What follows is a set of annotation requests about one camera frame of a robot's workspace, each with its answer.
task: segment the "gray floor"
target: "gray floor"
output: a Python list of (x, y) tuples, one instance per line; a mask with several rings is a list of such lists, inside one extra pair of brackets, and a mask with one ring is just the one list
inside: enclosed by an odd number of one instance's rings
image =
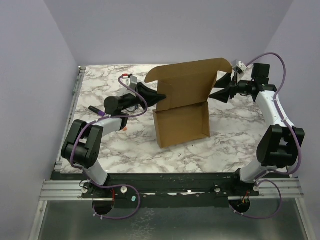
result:
[[(248, 213), (266, 216), (278, 200), (252, 201)], [(126, 220), (93, 217), (91, 202), (49, 202), (40, 240), (307, 240), (294, 199), (271, 219), (253, 220), (229, 208), (142, 208)], [(115, 209), (125, 215), (130, 209)]]

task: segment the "open cardboard box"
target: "open cardboard box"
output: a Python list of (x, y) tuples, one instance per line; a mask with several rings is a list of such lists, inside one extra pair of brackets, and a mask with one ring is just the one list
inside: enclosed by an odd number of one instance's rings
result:
[(208, 97), (218, 71), (231, 73), (224, 58), (158, 66), (145, 77), (158, 81), (158, 94), (166, 95), (153, 111), (160, 148), (210, 137)]

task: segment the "white wall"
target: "white wall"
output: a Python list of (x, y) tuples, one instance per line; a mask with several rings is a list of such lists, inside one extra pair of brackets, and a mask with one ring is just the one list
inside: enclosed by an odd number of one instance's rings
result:
[[(266, 52), (280, 54), (287, 67), (281, 103), (293, 123), (305, 130), (300, 178), (314, 230), (320, 239), (320, 1), (295, 0)], [(270, 82), (280, 85), (282, 65), (268, 56)]]
[(263, 53), (292, 0), (45, 0), (79, 65)]
[(0, 1), (0, 239), (28, 239), (77, 74), (43, 0)]

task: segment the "white marble tabletop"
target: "white marble tabletop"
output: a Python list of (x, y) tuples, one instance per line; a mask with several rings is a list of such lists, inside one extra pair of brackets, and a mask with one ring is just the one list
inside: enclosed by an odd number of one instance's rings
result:
[[(87, 122), (99, 118), (88, 110), (104, 111), (104, 100), (120, 90), (118, 77), (134, 74), (144, 81), (157, 65), (101, 65), (86, 68), (74, 119)], [(249, 69), (243, 80), (251, 80)], [(146, 84), (157, 89), (157, 83)], [(130, 118), (127, 131), (102, 139), (98, 160), (108, 173), (218, 173), (234, 172), (256, 158), (256, 149), (267, 130), (264, 117), (249, 96), (237, 95), (227, 104), (208, 99), (211, 137), (167, 148), (157, 144), (153, 109)], [(61, 173), (78, 173), (63, 159)]]

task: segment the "cardboard box lid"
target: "cardboard box lid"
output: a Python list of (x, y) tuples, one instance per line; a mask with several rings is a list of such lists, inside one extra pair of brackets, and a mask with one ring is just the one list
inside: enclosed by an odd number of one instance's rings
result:
[(224, 58), (157, 66), (144, 81), (158, 81), (157, 93), (166, 95), (166, 99), (158, 102), (156, 110), (165, 111), (206, 102), (218, 71), (231, 73), (232, 66)]

